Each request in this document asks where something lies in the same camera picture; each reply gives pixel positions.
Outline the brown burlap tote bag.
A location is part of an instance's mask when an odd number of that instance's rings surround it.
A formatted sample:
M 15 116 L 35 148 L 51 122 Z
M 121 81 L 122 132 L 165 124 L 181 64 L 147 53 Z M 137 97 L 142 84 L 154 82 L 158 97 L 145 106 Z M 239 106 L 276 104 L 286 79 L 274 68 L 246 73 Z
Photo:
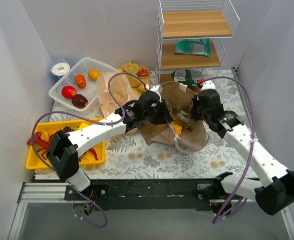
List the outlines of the brown burlap tote bag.
M 161 87 L 161 97 L 173 121 L 160 125 L 144 122 L 139 130 L 145 142 L 174 145 L 183 154 L 200 151 L 206 146 L 209 135 L 201 120 L 191 118 L 192 98 L 196 93 L 175 81 L 167 81 Z

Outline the orange mango gummy packet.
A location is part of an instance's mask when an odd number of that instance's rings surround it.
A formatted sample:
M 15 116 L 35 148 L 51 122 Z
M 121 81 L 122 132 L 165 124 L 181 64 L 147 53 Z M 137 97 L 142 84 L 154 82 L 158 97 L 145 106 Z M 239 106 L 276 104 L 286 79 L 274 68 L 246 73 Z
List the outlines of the orange mango gummy packet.
M 183 123 L 181 118 L 178 115 L 174 115 L 173 117 L 173 121 L 171 122 L 171 126 L 174 129 L 174 132 L 181 137 L 182 135 L 182 130 L 183 130 Z

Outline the peach plastic grocery bag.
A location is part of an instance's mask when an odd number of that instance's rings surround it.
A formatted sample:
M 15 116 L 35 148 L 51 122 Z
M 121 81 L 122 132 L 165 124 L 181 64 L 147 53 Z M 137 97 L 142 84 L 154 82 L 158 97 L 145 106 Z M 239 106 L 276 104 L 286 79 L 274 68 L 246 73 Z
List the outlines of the peach plastic grocery bag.
M 97 98 L 100 104 L 100 110 L 104 117 L 109 116 L 119 106 L 110 96 L 108 82 L 114 73 L 107 73 L 98 77 L 96 81 Z M 137 100 L 138 96 L 134 93 L 126 76 L 119 75 L 112 79 L 110 84 L 111 92 L 120 105 L 124 105 L 131 100 Z

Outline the teal snack packet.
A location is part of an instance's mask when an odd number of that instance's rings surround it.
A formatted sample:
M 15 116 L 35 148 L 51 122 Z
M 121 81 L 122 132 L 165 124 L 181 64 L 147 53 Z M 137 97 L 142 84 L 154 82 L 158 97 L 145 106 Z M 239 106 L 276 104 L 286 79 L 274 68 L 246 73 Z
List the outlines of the teal snack packet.
M 197 40 L 180 40 L 174 50 L 175 54 L 210 56 L 210 39 L 201 38 Z

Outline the clear glass bottle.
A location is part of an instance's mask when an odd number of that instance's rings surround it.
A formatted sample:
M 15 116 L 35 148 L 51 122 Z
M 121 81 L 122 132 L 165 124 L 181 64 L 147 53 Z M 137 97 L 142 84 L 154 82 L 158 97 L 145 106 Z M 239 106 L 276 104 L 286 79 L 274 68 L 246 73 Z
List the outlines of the clear glass bottle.
M 191 118 L 191 115 L 187 112 L 180 110 L 178 108 L 171 109 L 171 116 L 178 115 L 183 123 L 183 130 L 186 132 L 191 132 L 194 126 L 194 120 Z

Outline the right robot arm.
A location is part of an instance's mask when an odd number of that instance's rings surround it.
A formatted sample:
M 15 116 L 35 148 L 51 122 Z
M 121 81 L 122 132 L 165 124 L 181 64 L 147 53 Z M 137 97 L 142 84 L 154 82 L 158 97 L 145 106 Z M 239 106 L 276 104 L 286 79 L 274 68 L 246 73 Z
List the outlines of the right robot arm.
M 253 139 L 248 127 L 233 111 L 226 111 L 214 89 L 200 91 L 192 99 L 191 115 L 204 120 L 209 128 L 231 145 L 256 173 L 258 180 L 237 177 L 225 172 L 202 190 L 208 196 L 236 195 L 255 201 L 268 215 L 274 215 L 294 203 L 294 170 L 278 162 Z

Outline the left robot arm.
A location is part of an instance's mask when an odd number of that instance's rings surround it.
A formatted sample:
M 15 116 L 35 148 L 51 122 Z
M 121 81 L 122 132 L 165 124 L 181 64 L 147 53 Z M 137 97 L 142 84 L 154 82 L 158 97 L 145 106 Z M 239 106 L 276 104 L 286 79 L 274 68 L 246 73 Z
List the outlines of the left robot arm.
M 156 85 L 142 93 L 133 104 L 125 104 L 99 122 L 69 133 L 61 130 L 56 132 L 47 150 L 47 159 L 59 179 L 83 192 L 91 182 L 79 167 L 79 157 L 91 147 L 136 129 L 145 121 L 154 125 L 172 121 L 166 102 L 161 98 L 161 91 L 162 87 Z

